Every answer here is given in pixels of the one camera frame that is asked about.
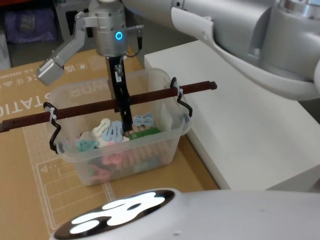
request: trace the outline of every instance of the plastic storage container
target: plastic storage container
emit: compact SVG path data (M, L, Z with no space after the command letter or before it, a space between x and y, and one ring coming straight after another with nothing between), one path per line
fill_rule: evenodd
M156 68L128 73L126 81L130 95L162 90L170 85L169 76ZM110 99L108 81L101 78L61 86L50 94L49 102L63 109ZM61 131L55 140L58 154L74 164L81 181L88 186L167 165L173 160L180 136L191 127L188 111L177 103L176 97L131 106L132 117L147 112L153 114L160 133L85 152L78 152L76 148L81 134L91 132L104 118L121 121L120 114L112 109L61 119L57 121ZM51 135L54 128L48 125ZM133 131L124 135L143 130L143 126L134 126Z

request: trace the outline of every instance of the wooden stick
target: wooden stick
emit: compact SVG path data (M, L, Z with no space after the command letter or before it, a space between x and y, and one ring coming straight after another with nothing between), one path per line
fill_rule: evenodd
M217 89L217 84L214 81L203 81L199 83L193 83L189 85L181 86L183 89L183 94L191 94L196 92L201 92L205 90L215 90ZM158 91L146 92L142 94L130 96L130 105L142 104L147 102L152 102L160 99L171 98L178 95L177 89L167 88ZM110 109L115 109L117 107L117 101L107 100L95 103L90 103L81 106L74 106L69 108L58 109L55 113L57 120L72 118L80 115L92 114L101 111L106 111ZM27 127L35 124L41 124L49 122L50 113L42 112L38 114L33 114L29 116L22 116L13 119L4 120L0 123L0 133L10 131L12 129L18 129L22 127Z

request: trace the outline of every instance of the purple bag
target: purple bag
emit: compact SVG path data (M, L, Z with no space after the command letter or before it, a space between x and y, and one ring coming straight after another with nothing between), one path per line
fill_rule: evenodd
M16 44L57 40L55 15L49 8L6 12L5 31L7 41Z

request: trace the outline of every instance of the blue led light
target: blue led light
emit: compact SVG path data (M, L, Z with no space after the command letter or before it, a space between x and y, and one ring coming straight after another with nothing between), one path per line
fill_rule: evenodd
M122 32L120 32L120 31L118 31L116 34L115 34L115 39L117 39L117 40L121 40L122 38L123 38L123 33Z

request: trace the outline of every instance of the cardboard box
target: cardboard box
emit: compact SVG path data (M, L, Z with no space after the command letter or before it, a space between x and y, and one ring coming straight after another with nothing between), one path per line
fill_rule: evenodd
M75 55L65 65L65 74L50 87L37 80L39 65L0 71L0 122L43 112L49 93L60 85L107 76L105 59L94 50ZM125 61L127 72L141 68L136 58ZM185 137L172 164L86 187L73 165L50 150L46 123L0 134L0 231L4 240L49 239L61 224L85 211L162 187L183 192L217 189Z

